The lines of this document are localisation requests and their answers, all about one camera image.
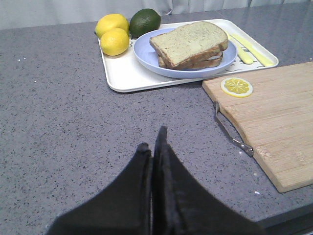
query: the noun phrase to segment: sandwich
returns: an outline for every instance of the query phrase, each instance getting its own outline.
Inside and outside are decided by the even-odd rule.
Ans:
[[[228,38],[217,25],[200,21],[152,37],[149,43],[158,55],[160,67],[202,69],[220,64]]]

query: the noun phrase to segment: plastic tray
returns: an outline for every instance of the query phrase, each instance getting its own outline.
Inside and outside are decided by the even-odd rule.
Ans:
[[[192,79],[175,79],[166,76],[156,74],[141,65],[134,54],[133,45],[135,39],[131,39],[130,48],[119,56],[106,56],[101,52],[104,70],[106,74],[106,80],[109,87],[117,92],[127,93],[134,91],[142,91],[152,88],[173,86],[183,83],[195,82],[200,80],[205,80],[209,78],[219,77],[225,74],[232,74],[243,71],[261,70],[276,67],[279,63],[278,59],[266,50],[263,46],[257,43],[239,27],[237,27],[233,22],[224,19],[214,19],[205,20],[211,22],[224,29],[228,33],[236,33],[249,42],[251,42],[255,49],[257,49],[264,56],[269,58],[274,62],[273,66],[264,67],[260,62],[258,62],[254,56],[254,62],[251,65],[244,64],[239,57],[224,71],[206,78],[192,78]],[[192,22],[183,23],[169,23],[162,24],[160,28],[173,28],[184,24],[190,24]]]

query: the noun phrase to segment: lemon slice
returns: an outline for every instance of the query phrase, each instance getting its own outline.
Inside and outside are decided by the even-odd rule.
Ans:
[[[221,89],[226,94],[239,98],[247,97],[253,92],[252,85],[238,77],[225,78],[221,82]]]

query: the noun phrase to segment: kitchen counter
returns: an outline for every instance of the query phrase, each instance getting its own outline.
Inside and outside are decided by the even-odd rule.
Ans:
[[[313,2],[163,16],[162,24],[208,19],[235,23],[278,66],[312,61]],[[227,140],[201,82],[111,90],[95,25],[0,31],[1,234],[44,234],[114,180],[138,144],[153,152],[163,124],[185,167],[227,206],[276,234],[313,227],[313,185],[279,193]]]

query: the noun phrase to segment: blue plate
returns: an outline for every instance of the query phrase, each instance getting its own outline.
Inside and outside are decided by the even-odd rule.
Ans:
[[[140,36],[134,44],[134,53],[138,61],[147,69],[163,76],[188,79],[213,76],[224,71],[233,63],[237,57],[237,49],[231,41],[228,41],[228,48],[223,52],[223,59],[219,66],[200,70],[170,70],[158,66],[157,53],[149,44],[149,38],[162,33],[172,31],[174,28],[164,28],[146,33]]]

